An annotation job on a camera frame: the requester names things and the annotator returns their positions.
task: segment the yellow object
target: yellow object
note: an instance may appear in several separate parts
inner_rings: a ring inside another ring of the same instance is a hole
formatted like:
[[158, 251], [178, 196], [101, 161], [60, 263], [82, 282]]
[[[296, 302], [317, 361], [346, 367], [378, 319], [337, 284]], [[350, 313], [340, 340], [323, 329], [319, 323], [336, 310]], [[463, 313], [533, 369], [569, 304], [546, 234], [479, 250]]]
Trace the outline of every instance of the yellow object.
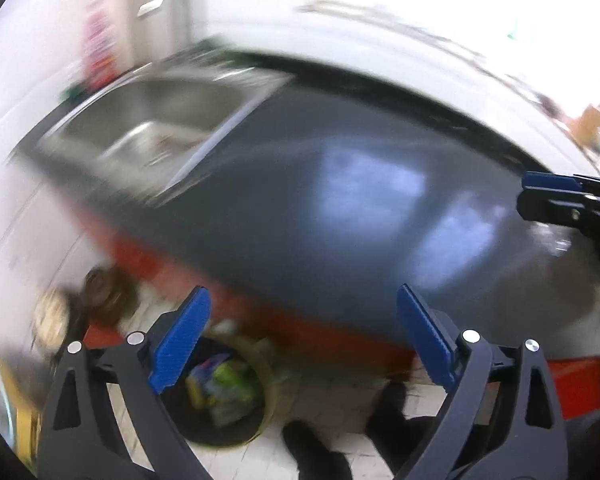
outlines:
[[192, 377], [187, 377], [184, 380], [184, 384], [187, 387], [187, 393], [189, 394], [189, 400], [191, 401], [194, 408], [202, 410], [205, 407], [205, 394], [202, 388], [198, 384], [198, 381]]
[[0, 359], [0, 378], [14, 415], [14, 449], [25, 466], [35, 472], [41, 416], [33, 403], [20, 391], [11, 369]]

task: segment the dark gray countertop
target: dark gray countertop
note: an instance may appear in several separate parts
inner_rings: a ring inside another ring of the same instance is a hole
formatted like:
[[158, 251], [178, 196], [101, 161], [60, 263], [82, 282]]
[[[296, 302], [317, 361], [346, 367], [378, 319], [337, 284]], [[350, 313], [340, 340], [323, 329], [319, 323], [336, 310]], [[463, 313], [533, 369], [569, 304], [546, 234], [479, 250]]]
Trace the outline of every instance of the dark gray countertop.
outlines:
[[261, 59], [298, 74], [193, 170], [192, 186], [140, 205], [36, 141], [18, 150], [85, 208], [147, 245], [309, 319], [404, 342], [408, 282], [460, 328], [551, 358], [600, 354], [600, 263], [579, 233], [553, 256], [515, 211], [524, 169], [493, 132], [360, 76]]

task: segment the black shoe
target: black shoe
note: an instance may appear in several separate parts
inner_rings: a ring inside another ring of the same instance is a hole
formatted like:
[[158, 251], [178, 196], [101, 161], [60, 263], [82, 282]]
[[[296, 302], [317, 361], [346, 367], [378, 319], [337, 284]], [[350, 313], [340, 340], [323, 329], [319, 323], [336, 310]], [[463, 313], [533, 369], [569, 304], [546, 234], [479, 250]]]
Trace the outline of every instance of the black shoe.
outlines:
[[404, 383], [392, 381], [387, 384], [378, 395], [373, 413], [366, 422], [366, 435], [370, 437], [377, 428], [384, 428], [389, 421], [403, 418], [402, 409], [406, 399], [407, 387]]
[[344, 455], [329, 451], [302, 420], [293, 420], [282, 428], [282, 439], [298, 463], [298, 480], [352, 480]]
[[392, 381], [380, 392], [374, 410], [391, 408], [401, 413], [406, 400], [407, 386], [404, 383], [395, 383]]

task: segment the black clamp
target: black clamp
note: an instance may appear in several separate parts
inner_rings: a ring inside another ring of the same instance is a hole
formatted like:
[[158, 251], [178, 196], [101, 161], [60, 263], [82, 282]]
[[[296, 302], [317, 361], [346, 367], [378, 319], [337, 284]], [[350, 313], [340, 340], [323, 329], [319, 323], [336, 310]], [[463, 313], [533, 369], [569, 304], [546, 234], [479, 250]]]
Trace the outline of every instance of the black clamp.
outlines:
[[[566, 430], [548, 364], [531, 339], [518, 348], [490, 344], [403, 285], [398, 315], [414, 349], [447, 396], [432, 427], [396, 480], [564, 480]], [[488, 383], [499, 382], [480, 458], [456, 468]]]
[[[71, 343], [43, 413], [38, 478], [210, 480], [158, 396], [180, 376], [209, 313], [208, 292], [196, 287], [177, 311], [162, 314], [146, 334], [133, 332], [122, 344], [104, 350]], [[155, 472], [131, 461], [107, 383], [120, 385]]]
[[525, 220], [579, 229], [600, 249], [600, 178], [530, 171], [517, 210]]

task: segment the stainless steel sink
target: stainless steel sink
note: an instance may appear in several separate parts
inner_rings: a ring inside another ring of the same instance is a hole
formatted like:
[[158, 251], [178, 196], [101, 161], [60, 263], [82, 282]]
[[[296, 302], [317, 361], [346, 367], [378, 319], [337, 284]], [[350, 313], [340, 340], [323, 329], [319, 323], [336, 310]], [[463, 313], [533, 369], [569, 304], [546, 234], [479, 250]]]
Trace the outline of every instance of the stainless steel sink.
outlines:
[[38, 145], [138, 200], [163, 202], [289, 79], [257, 68], [145, 66], [85, 101]]

